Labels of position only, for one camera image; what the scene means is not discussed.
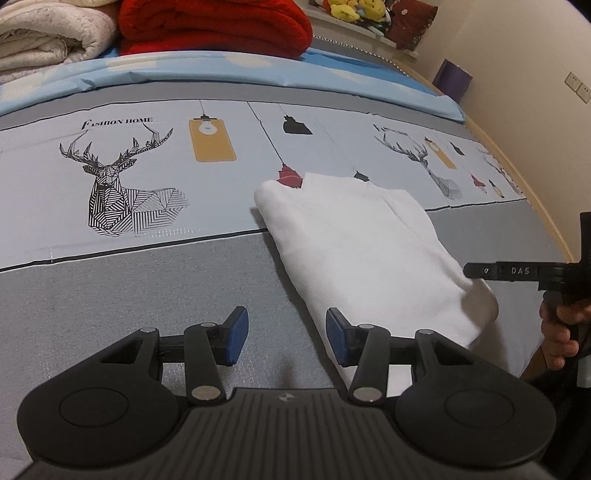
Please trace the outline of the person right hand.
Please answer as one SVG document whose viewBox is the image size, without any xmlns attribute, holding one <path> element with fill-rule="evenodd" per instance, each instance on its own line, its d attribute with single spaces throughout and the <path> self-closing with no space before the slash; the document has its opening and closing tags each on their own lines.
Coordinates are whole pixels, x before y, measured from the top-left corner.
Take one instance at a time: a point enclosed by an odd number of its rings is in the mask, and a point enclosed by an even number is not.
<svg viewBox="0 0 591 480">
<path fill-rule="evenodd" d="M 543 342 L 541 351 L 549 370 L 560 370 L 566 360 L 579 351 L 579 342 L 570 331 L 571 326 L 590 321 L 590 302 L 552 307 L 543 302 L 540 307 Z"/>
</svg>

